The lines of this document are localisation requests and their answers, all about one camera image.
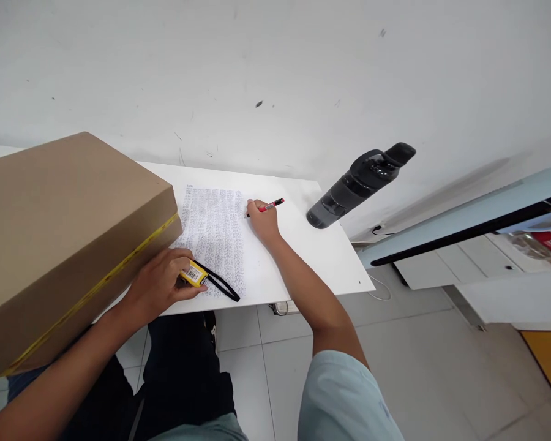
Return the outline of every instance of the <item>pen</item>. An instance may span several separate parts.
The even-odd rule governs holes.
[[[281,205],[283,203],[284,203],[284,199],[279,198],[278,200],[274,200],[272,203],[267,204],[265,207],[258,208],[258,210],[263,213],[264,211],[272,209],[273,207]]]

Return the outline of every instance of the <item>shirt sleeve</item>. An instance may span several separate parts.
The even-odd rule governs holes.
[[[327,350],[312,359],[300,407],[299,441],[403,441],[372,373]]]

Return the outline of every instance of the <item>white cabinet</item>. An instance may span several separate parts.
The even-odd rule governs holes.
[[[513,247],[508,250],[520,254]],[[523,269],[486,236],[399,260],[395,265],[410,288],[415,290],[523,273]],[[539,262],[538,265],[546,271],[548,264]]]

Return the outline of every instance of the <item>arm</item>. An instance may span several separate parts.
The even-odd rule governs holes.
[[[313,356],[332,349],[345,352],[368,367],[349,315],[329,287],[282,238],[276,209],[263,213],[257,210],[265,205],[259,200],[249,200],[251,224],[280,269],[291,299],[312,328]]]
[[[206,290],[175,287],[190,259],[189,250],[166,249],[145,265],[126,296],[0,412],[0,439],[57,439],[123,343],[173,303]]]

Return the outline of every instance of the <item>hand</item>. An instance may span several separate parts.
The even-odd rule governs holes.
[[[280,230],[277,228],[277,208],[273,207],[263,213],[258,208],[267,204],[259,199],[247,201],[247,214],[251,218],[251,225],[259,240],[266,246],[282,241]]]
[[[137,329],[151,323],[163,311],[179,300],[196,297],[208,288],[188,286],[176,288],[179,272],[190,267],[192,251],[164,249],[145,265],[133,281],[129,292],[111,311],[118,309],[124,320]]]

